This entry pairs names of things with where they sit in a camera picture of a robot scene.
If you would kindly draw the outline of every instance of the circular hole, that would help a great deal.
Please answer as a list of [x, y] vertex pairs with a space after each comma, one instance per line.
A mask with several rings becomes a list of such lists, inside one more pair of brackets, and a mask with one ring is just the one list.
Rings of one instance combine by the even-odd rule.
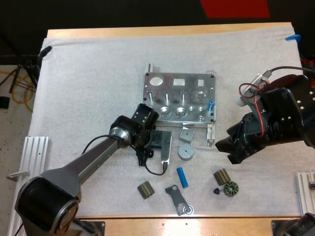
[[186, 112], [185, 108], [179, 107], [179, 108], [177, 108], [175, 115], [177, 118], [185, 118], [187, 116], [187, 112]]
[[159, 111], [159, 115], [163, 118], [171, 116], [171, 110], [168, 107], [162, 107]]
[[150, 79], [150, 84], [153, 86], [159, 86], [163, 83], [163, 79], [161, 77], [153, 77]]

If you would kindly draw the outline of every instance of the aluminum plate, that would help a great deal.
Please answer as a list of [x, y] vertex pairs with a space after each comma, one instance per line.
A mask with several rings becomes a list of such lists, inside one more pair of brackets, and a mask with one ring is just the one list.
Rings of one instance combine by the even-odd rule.
[[216, 121], [215, 73], [147, 72], [142, 99], [159, 113], [157, 125], [207, 128]]

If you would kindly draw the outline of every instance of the red object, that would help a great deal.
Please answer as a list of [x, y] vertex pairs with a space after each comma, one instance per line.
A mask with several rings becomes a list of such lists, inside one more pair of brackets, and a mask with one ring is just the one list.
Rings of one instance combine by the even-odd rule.
[[267, 0], [201, 0], [208, 18], [270, 18]]

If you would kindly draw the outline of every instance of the rectangular hole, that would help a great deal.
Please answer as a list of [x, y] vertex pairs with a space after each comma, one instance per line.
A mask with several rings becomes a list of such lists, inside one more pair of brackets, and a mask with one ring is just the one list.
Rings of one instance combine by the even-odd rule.
[[174, 79], [173, 85], [175, 86], [185, 86], [185, 80], [184, 79]]
[[204, 80], [198, 80], [198, 86], [205, 86]]

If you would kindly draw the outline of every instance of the metal lever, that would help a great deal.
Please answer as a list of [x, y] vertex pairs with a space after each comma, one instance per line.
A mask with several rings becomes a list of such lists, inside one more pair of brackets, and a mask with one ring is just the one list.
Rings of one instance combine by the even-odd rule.
[[178, 215], [193, 214], [192, 206], [189, 206], [187, 204], [187, 202], [183, 198], [181, 192], [179, 191], [177, 185], [170, 186], [170, 187], [166, 188], [165, 191], [166, 191], [166, 193], [171, 195]]

